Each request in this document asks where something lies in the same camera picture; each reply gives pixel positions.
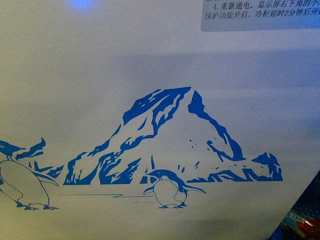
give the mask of blue penguin drawing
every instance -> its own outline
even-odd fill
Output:
[[[14,152],[20,151],[20,150],[25,150],[24,147],[19,147],[12,145],[6,141],[0,140],[0,152],[6,155],[7,160],[13,160],[12,155]]]
[[[0,162],[0,192],[15,201],[17,208],[38,210],[36,205],[42,205],[44,210],[58,209],[50,206],[50,198],[42,182],[58,186],[51,179],[40,181],[31,170],[16,161]]]
[[[169,206],[180,209],[186,207],[185,201],[188,191],[198,191],[206,194],[204,190],[198,187],[186,185],[173,171],[157,169],[146,174],[147,176],[156,177],[158,180],[152,187],[147,188],[143,194],[154,193],[161,209],[168,209]]]

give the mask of blue iceberg illustration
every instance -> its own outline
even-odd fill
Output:
[[[164,143],[168,148],[162,151]],[[64,185],[90,185],[94,179],[103,185],[153,184],[157,178],[146,174],[156,169],[179,173],[186,183],[283,180],[274,155],[246,159],[227,129],[205,112],[200,94],[181,87],[136,100],[110,138],[68,162]]]

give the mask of penguin foot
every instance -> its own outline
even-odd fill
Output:
[[[181,204],[181,205],[179,205],[179,206],[174,206],[173,208],[174,208],[174,209],[183,209],[184,206]]]
[[[163,205],[163,206],[160,206],[158,207],[158,209],[168,209],[169,207],[167,205]]]
[[[54,206],[49,206],[49,204],[48,205],[43,205],[44,206],[44,210],[54,210],[54,209],[59,209],[59,208],[57,208],[57,207],[54,207]]]
[[[34,211],[34,210],[39,210],[39,208],[36,208],[36,207],[33,207],[33,206],[24,206],[25,207],[25,209],[24,210],[32,210],[32,211]]]
[[[21,202],[19,202],[19,201],[15,201],[15,203],[16,203],[16,207],[17,208],[22,208],[22,207],[26,207],[25,205],[23,205]]]

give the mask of instruction label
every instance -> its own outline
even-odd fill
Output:
[[[320,28],[320,0],[203,0],[203,32]]]

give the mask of colorful object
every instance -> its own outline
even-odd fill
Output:
[[[282,228],[292,230],[305,240],[320,240],[320,221],[318,219],[291,210],[281,225]]]

